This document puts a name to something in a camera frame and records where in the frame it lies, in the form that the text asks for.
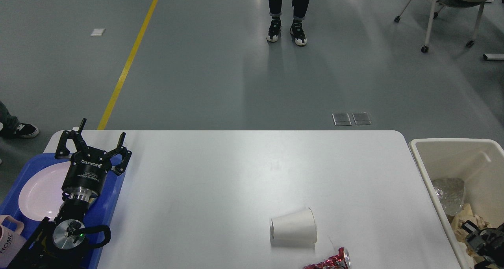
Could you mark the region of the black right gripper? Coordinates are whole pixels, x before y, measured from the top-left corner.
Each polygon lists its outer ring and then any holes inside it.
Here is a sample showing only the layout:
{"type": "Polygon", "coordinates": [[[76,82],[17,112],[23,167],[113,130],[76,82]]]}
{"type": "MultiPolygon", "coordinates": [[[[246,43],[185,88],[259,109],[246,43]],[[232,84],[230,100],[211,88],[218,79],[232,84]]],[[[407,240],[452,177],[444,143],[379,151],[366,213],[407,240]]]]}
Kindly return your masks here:
{"type": "Polygon", "coordinates": [[[498,269],[498,262],[504,261],[504,223],[497,228],[480,229],[470,220],[461,228],[468,232],[465,238],[468,246],[478,255],[485,258],[474,258],[475,269],[498,269]]]}

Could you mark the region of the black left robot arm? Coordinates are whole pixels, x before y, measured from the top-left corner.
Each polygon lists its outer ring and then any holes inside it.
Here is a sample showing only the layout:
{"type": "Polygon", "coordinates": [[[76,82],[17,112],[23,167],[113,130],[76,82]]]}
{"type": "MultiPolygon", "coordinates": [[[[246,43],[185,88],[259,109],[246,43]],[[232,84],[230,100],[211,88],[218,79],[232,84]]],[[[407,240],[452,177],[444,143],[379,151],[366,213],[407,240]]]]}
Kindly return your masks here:
{"type": "Polygon", "coordinates": [[[87,254],[110,242],[110,226],[87,225],[85,218],[92,202],[99,201],[108,174],[124,174],[133,153],[124,145],[125,132],[110,151],[87,145],[85,124],[83,119],[77,130],[63,131],[54,153],[55,159],[70,163],[58,214],[41,220],[8,269],[80,269],[87,254]]]}

